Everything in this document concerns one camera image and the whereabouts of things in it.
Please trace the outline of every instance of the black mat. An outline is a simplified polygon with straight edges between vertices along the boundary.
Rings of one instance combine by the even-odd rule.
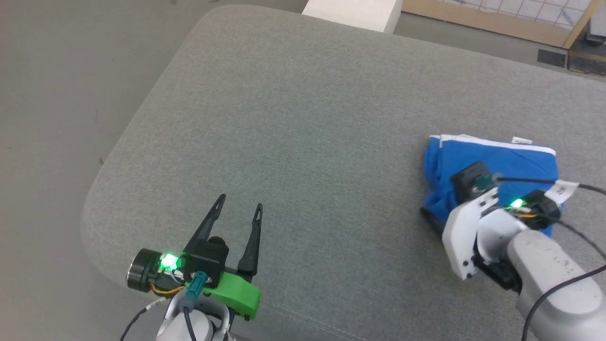
[[[542,62],[545,64],[565,67],[566,66],[566,55],[563,53],[548,51],[548,50],[539,50],[539,54],[536,57],[537,62]]]
[[[567,66],[571,71],[606,76],[606,45],[593,46],[577,40],[568,51]]]

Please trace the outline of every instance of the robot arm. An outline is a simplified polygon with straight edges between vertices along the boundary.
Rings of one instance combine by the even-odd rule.
[[[141,249],[128,269],[126,282],[129,288],[143,292],[151,290],[170,299],[157,340],[233,341],[229,331],[235,316],[242,316],[246,321],[255,319],[261,291],[251,282],[259,262],[263,206],[257,205],[238,268],[230,269],[225,266],[229,253],[225,241],[217,236],[209,238],[224,201],[225,194],[222,194],[181,254]],[[135,316],[121,340],[147,309]],[[216,326],[209,316],[221,325]]]
[[[477,178],[471,175],[462,177]],[[455,184],[455,188],[464,187]],[[497,205],[498,187],[494,184],[481,190],[474,182],[467,187],[466,201],[451,211],[441,234],[451,268],[460,279],[471,278],[478,269],[485,272],[504,289],[519,294],[516,308],[526,318],[546,292],[586,273],[553,239],[536,231],[550,222],[539,221],[542,216],[559,218],[561,202],[554,202],[542,191],[533,192],[528,199],[539,205],[543,214],[529,221]],[[530,329],[540,341],[604,340],[606,302],[602,290],[592,278],[586,278],[555,291],[534,312]]]
[[[522,280],[516,308],[524,317],[549,289],[585,274],[553,239],[538,231],[516,235],[507,255]],[[541,341],[604,340],[604,294],[591,277],[567,285],[541,303],[530,328]]]

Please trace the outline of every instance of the white stripe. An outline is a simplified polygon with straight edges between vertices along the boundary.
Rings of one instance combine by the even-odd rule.
[[[531,144],[496,142],[496,141],[484,140],[482,138],[470,137],[469,135],[442,134],[442,135],[440,135],[440,148],[442,147],[442,143],[445,141],[475,143],[475,144],[481,144],[483,146],[503,147],[503,148],[509,148],[509,149],[534,150],[536,152],[543,152],[543,153],[549,153],[552,155],[556,155],[556,151],[551,148],[548,148],[548,147],[533,146]]]

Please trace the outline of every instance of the gray robot arm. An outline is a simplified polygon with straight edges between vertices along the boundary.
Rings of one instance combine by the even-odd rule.
[[[191,341],[183,312],[179,310],[179,304],[184,298],[185,291],[181,291],[170,300],[156,341]],[[196,309],[190,315],[196,341],[235,341],[229,333],[229,310],[225,304],[213,297],[200,295]],[[207,316],[215,317],[221,321],[221,325],[213,326]]]
[[[585,274],[553,239],[538,231],[518,233],[507,246],[507,254],[522,280],[516,308],[524,317],[549,289]],[[530,329],[541,341],[605,340],[602,290],[592,278],[557,290],[539,305]]]
[[[545,234],[530,229],[497,206],[496,187],[452,210],[442,244],[455,275],[468,279],[478,269],[508,263],[518,285],[516,308],[524,318],[554,286],[585,274],[562,248]],[[530,329],[540,341],[606,340],[606,302],[591,278],[552,293],[539,305]]]

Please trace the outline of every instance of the gray upholstered ottoman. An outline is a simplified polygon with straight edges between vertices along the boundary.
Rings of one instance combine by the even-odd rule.
[[[192,31],[105,162],[84,246],[125,286],[139,249],[180,251],[226,193],[213,232],[231,247],[229,266],[256,203],[265,206],[261,309],[257,321],[238,320],[237,336],[514,340],[515,294],[483,275],[456,279],[418,214],[428,136],[531,138],[557,150],[563,177],[605,186],[605,93],[465,50],[222,7]],[[606,241],[601,201],[577,195],[565,214]],[[555,236],[596,265],[581,241]]]

